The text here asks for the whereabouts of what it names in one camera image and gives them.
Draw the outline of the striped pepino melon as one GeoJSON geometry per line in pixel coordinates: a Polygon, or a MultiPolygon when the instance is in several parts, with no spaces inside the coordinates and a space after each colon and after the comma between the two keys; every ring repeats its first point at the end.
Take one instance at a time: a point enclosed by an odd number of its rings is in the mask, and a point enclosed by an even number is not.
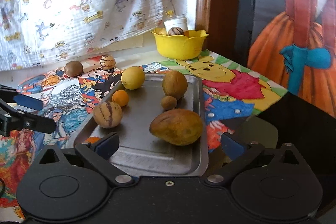
{"type": "Polygon", "coordinates": [[[121,123],[122,108],[115,102],[103,102],[94,108],[93,118],[102,128],[114,128],[121,123]]]}

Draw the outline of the brown oval sapote fruit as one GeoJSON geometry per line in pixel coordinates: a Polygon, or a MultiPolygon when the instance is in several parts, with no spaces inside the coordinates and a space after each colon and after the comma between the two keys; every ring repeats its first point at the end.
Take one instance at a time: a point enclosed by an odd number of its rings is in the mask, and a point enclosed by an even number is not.
{"type": "Polygon", "coordinates": [[[167,143],[186,146],[197,141],[203,133],[203,120],[186,109],[166,111],[153,119],[149,131],[167,143]]]}

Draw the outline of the small brown round fruit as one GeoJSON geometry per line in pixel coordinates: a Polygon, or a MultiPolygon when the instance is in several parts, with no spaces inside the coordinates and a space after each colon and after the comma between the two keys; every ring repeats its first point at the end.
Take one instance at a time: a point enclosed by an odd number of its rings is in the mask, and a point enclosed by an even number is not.
{"type": "Polygon", "coordinates": [[[161,106],[165,111],[176,108],[177,103],[177,99],[172,96],[165,96],[161,99],[161,106]]]}

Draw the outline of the small orange mandarin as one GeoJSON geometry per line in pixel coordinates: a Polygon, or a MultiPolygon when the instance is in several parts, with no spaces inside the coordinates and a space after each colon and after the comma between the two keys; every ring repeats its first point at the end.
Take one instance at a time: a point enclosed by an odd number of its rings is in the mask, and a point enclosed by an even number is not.
{"type": "Polygon", "coordinates": [[[91,144],[96,143],[97,141],[99,141],[101,138],[97,137],[97,136],[91,136],[89,138],[87,138],[85,141],[90,142],[91,144]]]}

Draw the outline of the cartoon printed tablecloth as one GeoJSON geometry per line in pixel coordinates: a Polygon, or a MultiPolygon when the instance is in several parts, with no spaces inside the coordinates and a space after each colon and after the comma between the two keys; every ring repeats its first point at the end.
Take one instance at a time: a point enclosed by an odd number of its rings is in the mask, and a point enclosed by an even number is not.
{"type": "MultiPolygon", "coordinates": [[[[208,154],[219,146],[228,127],[223,120],[258,114],[286,94],[286,89],[264,76],[216,53],[204,51],[189,61],[165,60],[142,66],[146,80],[128,91],[129,102],[117,131],[120,149],[111,162],[135,176],[190,175],[206,170],[208,154]],[[206,132],[191,145],[178,147],[149,132],[151,121],[163,111],[162,80],[169,71],[185,75],[188,88],[178,102],[181,109],[204,111],[206,132]]],[[[15,197],[23,175],[37,154],[48,144],[71,148],[80,139],[101,136],[93,128],[81,131],[81,124],[112,89],[123,89],[121,70],[90,70],[74,79],[62,69],[26,79],[20,93],[43,101],[40,115],[52,118],[51,134],[22,130],[1,138],[1,221],[22,222],[24,217],[15,197]]]]}

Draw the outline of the brown kiwi fruit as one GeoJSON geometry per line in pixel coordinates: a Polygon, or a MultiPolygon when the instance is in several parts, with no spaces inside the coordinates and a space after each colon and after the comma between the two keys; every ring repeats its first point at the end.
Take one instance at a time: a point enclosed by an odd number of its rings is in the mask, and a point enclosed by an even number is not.
{"type": "Polygon", "coordinates": [[[70,61],[65,65],[64,73],[68,77],[77,77],[83,73],[83,65],[80,61],[70,61]]]}

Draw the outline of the metal tray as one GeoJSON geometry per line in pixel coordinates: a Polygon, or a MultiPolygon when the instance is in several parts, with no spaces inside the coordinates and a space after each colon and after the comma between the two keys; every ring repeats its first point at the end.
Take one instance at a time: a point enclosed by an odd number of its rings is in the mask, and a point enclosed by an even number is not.
{"type": "Polygon", "coordinates": [[[161,99],[163,74],[147,73],[142,87],[127,91],[129,103],[122,109],[122,120],[113,129],[97,125],[92,114],[72,133],[66,147],[72,148],[90,136],[103,138],[116,132],[120,138],[117,152],[109,162],[131,176],[201,176],[208,162],[207,137],[193,144],[176,146],[163,141],[149,131],[152,120],[163,113],[161,99]]]}

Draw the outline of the yellow lemon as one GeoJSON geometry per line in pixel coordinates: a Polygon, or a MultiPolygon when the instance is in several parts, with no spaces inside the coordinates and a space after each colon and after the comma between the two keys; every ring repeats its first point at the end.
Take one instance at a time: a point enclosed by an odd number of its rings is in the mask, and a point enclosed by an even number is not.
{"type": "Polygon", "coordinates": [[[128,90],[135,90],[142,87],[145,81],[145,73],[142,68],[132,66],[125,69],[121,75],[121,82],[128,90]]]}

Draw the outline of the striped round melon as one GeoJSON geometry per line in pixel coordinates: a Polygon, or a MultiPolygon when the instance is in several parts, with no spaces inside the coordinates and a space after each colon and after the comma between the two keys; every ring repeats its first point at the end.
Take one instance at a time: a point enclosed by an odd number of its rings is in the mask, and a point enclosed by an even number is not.
{"type": "Polygon", "coordinates": [[[102,70],[110,70],[116,67],[116,60],[111,55],[103,55],[99,61],[99,67],[102,70]]]}

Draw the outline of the white cartoon printed curtain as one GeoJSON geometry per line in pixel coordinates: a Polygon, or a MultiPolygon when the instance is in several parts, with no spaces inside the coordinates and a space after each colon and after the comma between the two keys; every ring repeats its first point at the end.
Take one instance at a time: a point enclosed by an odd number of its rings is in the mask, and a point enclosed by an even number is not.
{"type": "Polygon", "coordinates": [[[163,0],[1,0],[1,70],[83,56],[162,20],[163,0]]]}

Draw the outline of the yellow plastic bowl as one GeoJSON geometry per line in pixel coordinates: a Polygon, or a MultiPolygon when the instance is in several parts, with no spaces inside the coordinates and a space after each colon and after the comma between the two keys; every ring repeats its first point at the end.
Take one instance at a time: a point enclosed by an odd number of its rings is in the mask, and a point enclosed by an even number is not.
{"type": "Polygon", "coordinates": [[[190,60],[199,56],[203,43],[209,36],[205,30],[189,30],[189,36],[164,35],[162,28],[155,28],[151,31],[154,35],[158,53],[169,59],[190,60]]]}

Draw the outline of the yellow fruit in bowl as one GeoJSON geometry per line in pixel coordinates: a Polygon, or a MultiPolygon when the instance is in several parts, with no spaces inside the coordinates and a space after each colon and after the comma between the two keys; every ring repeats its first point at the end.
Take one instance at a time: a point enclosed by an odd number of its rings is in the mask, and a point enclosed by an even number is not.
{"type": "Polygon", "coordinates": [[[161,28],[158,32],[159,35],[168,35],[167,30],[165,28],[161,28]]]}

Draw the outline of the striped fruit in bowl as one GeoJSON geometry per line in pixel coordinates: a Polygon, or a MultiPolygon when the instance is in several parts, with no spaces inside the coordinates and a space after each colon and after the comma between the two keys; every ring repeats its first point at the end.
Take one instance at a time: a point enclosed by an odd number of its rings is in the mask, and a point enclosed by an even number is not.
{"type": "Polygon", "coordinates": [[[172,27],[168,31],[169,36],[174,36],[174,35],[184,35],[184,30],[180,27],[172,27]]]}

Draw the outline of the white cup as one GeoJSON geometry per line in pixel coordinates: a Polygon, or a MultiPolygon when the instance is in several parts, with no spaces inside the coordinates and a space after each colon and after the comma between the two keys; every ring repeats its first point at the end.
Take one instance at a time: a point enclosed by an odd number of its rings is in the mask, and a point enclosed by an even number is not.
{"type": "Polygon", "coordinates": [[[165,20],[163,24],[167,32],[173,27],[179,27],[184,31],[188,30],[187,18],[185,15],[172,16],[171,18],[165,20]]]}

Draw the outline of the painted woman picture panel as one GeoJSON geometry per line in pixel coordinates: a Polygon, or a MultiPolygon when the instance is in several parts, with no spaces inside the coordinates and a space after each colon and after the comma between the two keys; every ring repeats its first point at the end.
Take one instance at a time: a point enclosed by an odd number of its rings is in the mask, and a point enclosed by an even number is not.
{"type": "Polygon", "coordinates": [[[335,115],[335,0],[254,0],[247,67],[263,111],[289,92],[335,115]]]}

